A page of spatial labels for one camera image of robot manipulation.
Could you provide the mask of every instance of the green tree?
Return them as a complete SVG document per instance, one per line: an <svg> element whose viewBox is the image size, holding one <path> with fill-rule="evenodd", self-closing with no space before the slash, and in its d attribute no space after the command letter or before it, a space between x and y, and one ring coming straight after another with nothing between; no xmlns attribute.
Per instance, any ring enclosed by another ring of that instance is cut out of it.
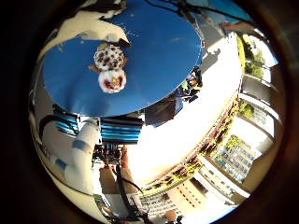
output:
<svg viewBox="0 0 299 224"><path fill-rule="evenodd" d="M259 64L264 64L263 53L258 49L257 54L253 55L251 62L245 63L245 72L256 77L263 77L263 67Z"/></svg>
<svg viewBox="0 0 299 224"><path fill-rule="evenodd" d="M234 134L228 139L226 143L226 147L234 147L234 146L239 146L243 143L242 139L239 137L235 136Z"/></svg>
<svg viewBox="0 0 299 224"><path fill-rule="evenodd" d="M250 119L254 116L254 107L244 101L241 102L239 113L244 117Z"/></svg>

